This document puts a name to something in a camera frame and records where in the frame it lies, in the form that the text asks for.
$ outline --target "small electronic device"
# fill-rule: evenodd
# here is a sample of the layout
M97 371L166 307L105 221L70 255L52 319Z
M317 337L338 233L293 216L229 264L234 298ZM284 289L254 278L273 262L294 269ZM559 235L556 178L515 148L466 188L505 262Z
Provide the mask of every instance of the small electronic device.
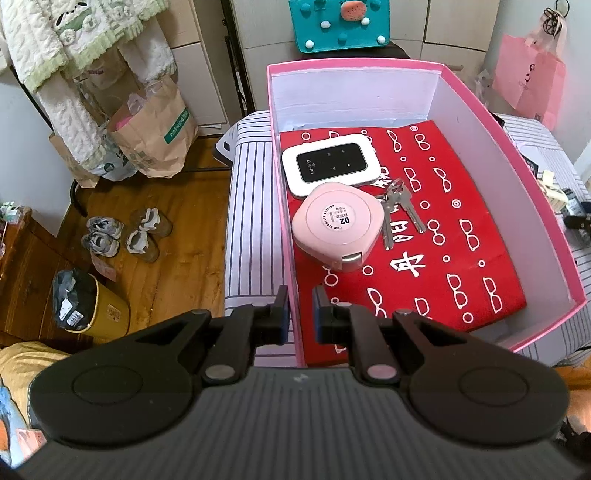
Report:
M282 155L291 193L307 197L317 186L329 181L358 186L375 182L381 166L365 135L327 138L288 148Z
M384 223L379 200L356 188L329 182L308 196L291 231L298 247L333 270L363 266Z

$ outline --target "black garbage bag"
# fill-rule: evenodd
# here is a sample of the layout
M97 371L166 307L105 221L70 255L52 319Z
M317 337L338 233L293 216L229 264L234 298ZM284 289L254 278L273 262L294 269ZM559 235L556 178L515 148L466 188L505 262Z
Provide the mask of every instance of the black garbage bag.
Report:
M79 332L95 312L96 282L78 268L61 270L53 279L53 319L61 329Z

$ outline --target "brown paper bag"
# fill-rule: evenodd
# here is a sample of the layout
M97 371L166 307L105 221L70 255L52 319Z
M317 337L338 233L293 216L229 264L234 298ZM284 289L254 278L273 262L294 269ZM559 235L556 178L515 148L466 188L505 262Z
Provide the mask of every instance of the brown paper bag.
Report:
M66 167L70 170L72 177L74 180L78 182L78 185L83 189L92 189L96 187L96 184L99 182L99 176L89 171L83 169L80 164L74 160L74 157L68 150L68 147L64 143L64 141L56 134L51 134L49 136L49 141L56 149L56 151L60 154L60 157L66 162Z
M116 131L117 122L130 116L123 105L111 117L107 130L131 163L147 177L170 178L180 172L197 138L197 123L172 79L163 78L144 107Z

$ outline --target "paper bag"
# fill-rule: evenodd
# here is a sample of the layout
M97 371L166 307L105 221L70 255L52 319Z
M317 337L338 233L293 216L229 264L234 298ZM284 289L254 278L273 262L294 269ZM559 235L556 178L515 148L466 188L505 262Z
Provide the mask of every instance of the paper bag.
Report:
M566 65L560 59L566 40L566 22L558 16L560 31L550 37L540 19L525 38L504 35L493 88L522 116L554 129L562 101Z
M123 105L111 117L107 130L138 170L147 177L165 178L181 171L197 138L197 122L172 79L163 78L162 86L144 107L116 130L117 122L130 116L127 105Z
M64 141L56 134L51 134L49 136L49 141L56 149L56 151L60 154L60 157L66 162L66 167L70 170L72 177L74 180L78 182L78 185L83 189L91 189L96 187L96 184L99 182L99 176L89 171L83 169L80 164L74 160L74 157L68 150L68 147L64 143Z

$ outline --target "pink tape measure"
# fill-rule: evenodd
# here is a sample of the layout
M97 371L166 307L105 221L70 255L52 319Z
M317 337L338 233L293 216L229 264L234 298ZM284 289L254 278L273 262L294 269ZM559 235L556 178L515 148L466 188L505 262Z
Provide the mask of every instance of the pink tape measure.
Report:
M295 213L295 244L332 270L363 266L384 224L379 200L337 182L316 187Z

